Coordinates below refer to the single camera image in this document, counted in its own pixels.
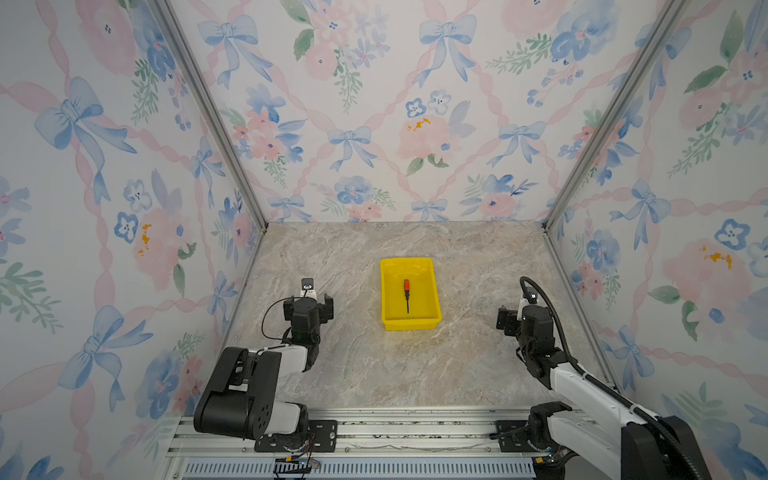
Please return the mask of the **red handled screwdriver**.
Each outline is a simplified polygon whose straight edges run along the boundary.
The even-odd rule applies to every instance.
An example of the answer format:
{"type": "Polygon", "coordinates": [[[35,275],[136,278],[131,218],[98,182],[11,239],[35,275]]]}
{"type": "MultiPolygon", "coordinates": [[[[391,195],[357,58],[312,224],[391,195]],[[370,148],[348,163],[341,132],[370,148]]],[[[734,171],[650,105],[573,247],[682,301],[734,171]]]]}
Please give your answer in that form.
{"type": "Polygon", "coordinates": [[[410,292],[411,292],[411,286],[410,286],[410,280],[405,279],[403,282],[403,290],[404,290],[404,297],[406,302],[406,313],[410,314],[410,292]]]}

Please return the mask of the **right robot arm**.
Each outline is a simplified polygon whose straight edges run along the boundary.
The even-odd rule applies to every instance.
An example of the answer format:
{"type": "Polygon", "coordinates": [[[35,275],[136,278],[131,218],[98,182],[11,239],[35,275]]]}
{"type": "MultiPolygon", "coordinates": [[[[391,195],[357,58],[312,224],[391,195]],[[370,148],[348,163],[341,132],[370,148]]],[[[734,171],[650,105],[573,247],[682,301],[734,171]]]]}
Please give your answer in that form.
{"type": "Polygon", "coordinates": [[[502,307],[497,329],[516,339],[528,373],[560,400],[530,408],[523,423],[499,421],[492,439],[539,452],[540,472],[563,473],[581,457],[611,479],[708,479],[711,473],[692,428],[629,400],[586,371],[557,346],[554,312],[523,303],[502,307]]]}

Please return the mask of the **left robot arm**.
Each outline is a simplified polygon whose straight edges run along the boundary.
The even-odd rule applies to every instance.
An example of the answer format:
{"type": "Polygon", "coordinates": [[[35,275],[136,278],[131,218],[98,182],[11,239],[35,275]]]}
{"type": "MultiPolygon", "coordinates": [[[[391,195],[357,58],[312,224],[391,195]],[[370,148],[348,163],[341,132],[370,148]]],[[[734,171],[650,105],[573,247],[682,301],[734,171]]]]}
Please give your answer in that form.
{"type": "Polygon", "coordinates": [[[278,381],[312,368],[321,326],[334,318],[334,300],[305,295],[281,302],[289,328],[277,345],[222,351],[193,415],[196,432],[264,441],[286,450],[309,445],[313,433],[308,408],[277,400],[278,381]]]}

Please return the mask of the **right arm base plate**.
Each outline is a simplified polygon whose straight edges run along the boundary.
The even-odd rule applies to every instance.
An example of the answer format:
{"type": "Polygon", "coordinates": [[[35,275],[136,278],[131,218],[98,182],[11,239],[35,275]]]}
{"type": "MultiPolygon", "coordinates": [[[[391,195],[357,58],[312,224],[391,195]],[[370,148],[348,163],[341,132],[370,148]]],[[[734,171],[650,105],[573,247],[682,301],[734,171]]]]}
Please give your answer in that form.
{"type": "Polygon", "coordinates": [[[548,454],[549,447],[540,448],[533,443],[527,420],[497,420],[496,431],[489,435],[503,453],[548,454]]]}

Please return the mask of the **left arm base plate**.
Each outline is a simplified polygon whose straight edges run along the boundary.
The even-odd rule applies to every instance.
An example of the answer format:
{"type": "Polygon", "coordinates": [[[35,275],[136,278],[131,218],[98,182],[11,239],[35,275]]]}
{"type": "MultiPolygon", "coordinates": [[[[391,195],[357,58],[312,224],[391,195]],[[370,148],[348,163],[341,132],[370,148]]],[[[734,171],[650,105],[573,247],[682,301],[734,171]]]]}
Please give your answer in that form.
{"type": "Polygon", "coordinates": [[[291,434],[269,434],[260,437],[254,444],[258,453],[333,453],[338,437],[336,420],[308,420],[300,423],[291,434]]]}

